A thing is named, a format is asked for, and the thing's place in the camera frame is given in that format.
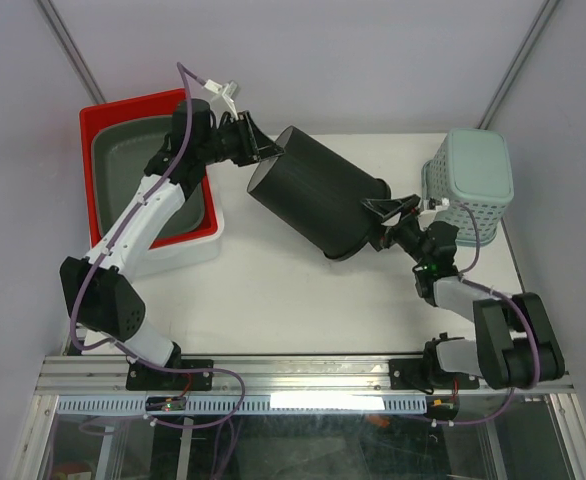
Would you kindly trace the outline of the large black plastic bucket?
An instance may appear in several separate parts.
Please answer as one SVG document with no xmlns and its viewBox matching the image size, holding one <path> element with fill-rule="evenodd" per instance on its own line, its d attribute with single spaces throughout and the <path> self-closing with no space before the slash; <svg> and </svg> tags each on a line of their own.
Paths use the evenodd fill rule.
<svg viewBox="0 0 586 480">
<path fill-rule="evenodd" d="M 247 192 L 334 261 L 358 253 L 375 222 L 366 199 L 386 200 L 389 185 L 295 126 L 276 139 L 284 154 L 260 163 Z"/>
</svg>

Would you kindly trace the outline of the teal perforated plastic basket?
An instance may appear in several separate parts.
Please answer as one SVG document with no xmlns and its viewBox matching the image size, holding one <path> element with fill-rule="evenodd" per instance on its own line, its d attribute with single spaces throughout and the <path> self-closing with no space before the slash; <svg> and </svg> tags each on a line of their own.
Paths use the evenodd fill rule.
<svg viewBox="0 0 586 480">
<path fill-rule="evenodd" d="M 421 183 L 424 203 L 449 201 L 435 219 L 458 228 L 459 246 L 491 243 L 514 198 L 506 140 L 488 130 L 450 130 L 422 166 Z"/>
</svg>

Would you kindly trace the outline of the red plastic tray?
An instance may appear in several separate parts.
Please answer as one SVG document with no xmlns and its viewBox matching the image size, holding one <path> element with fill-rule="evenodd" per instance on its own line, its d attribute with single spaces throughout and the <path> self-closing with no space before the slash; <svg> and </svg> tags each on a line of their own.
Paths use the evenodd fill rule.
<svg viewBox="0 0 586 480">
<path fill-rule="evenodd" d="M 181 89 L 154 93 L 141 97 L 110 102 L 87 107 L 79 114 L 82 144 L 84 183 L 89 221 L 89 238 L 92 246 L 102 239 L 97 231 L 97 212 L 94 197 L 92 171 L 92 144 L 97 134 L 118 123 L 144 117 L 169 115 L 177 104 L 185 99 Z M 179 240 L 194 239 L 198 234 L 211 233 L 213 215 L 206 211 L 212 206 L 212 190 L 208 179 L 204 179 L 201 189 L 194 193 L 187 204 L 183 205 L 162 232 L 154 240 L 154 248 L 173 244 Z"/>
</svg>

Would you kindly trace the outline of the grey plastic tray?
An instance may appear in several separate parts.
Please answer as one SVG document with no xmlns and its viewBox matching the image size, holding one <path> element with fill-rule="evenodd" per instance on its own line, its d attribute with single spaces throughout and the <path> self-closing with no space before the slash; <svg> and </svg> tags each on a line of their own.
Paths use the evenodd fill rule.
<svg viewBox="0 0 586 480">
<path fill-rule="evenodd" d="M 92 144 L 97 231 L 104 235 L 124 211 L 144 168 L 171 131 L 169 115 L 144 117 L 100 131 Z"/>
</svg>

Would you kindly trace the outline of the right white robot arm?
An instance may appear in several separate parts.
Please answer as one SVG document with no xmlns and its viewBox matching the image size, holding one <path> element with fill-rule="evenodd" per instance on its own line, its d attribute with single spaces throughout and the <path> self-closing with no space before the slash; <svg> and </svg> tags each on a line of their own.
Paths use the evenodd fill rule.
<svg viewBox="0 0 586 480">
<path fill-rule="evenodd" d="M 399 246 L 415 265 L 418 296 L 434 308 L 468 320 L 473 339 L 446 333 L 426 342 L 414 376 L 422 388 L 448 386 L 461 375 L 489 387 L 532 389 L 561 379 L 566 363 L 541 297 L 532 292 L 506 295 L 467 278 L 455 263 L 457 226 L 434 220 L 421 227 L 421 199 L 365 199 L 378 234 L 376 250 Z"/>
</svg>

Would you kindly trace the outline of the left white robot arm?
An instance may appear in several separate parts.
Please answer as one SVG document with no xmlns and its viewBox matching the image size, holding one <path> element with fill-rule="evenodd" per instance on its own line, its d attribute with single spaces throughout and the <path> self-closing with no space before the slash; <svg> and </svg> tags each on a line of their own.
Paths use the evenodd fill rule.
<svg viewBox="0 0 586 480">
<path fill-rule="evenodd" d="M 181 349 L 157 331 L 133 286 L 138 264 L 170 218 L 202 183 L 209 165 L 230 161 L 238 167 L 282 156 L 284 150 L 264 134 L 247 111 L 225 113 L 217 122 L 208 102 L 187 98 L 173 111 L 171 129 L 147 162 L 139 186 L 100 242 L 83 257 L 67 257 L 60 267 L 76 342 L 83 326 L 102 335 L 148 367 L 161 388 L 179 383 Z"/>
</svg>

